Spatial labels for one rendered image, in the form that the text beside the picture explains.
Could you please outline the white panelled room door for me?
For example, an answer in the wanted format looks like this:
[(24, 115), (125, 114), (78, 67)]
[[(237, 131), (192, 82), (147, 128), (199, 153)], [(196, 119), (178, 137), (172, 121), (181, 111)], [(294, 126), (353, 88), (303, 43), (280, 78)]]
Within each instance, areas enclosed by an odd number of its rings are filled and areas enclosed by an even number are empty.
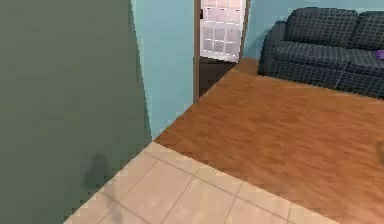
[(201, 0), (200, 55), (237, 62), (247, 0)]

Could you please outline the dark blue checked sofa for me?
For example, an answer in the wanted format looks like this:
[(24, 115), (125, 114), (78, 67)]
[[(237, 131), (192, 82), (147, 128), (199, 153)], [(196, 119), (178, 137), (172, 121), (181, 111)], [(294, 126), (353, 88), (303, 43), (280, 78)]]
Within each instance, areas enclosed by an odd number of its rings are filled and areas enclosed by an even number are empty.
[(384, 11), (297, 8), (266, 34), (258, 73), (384, 99)]

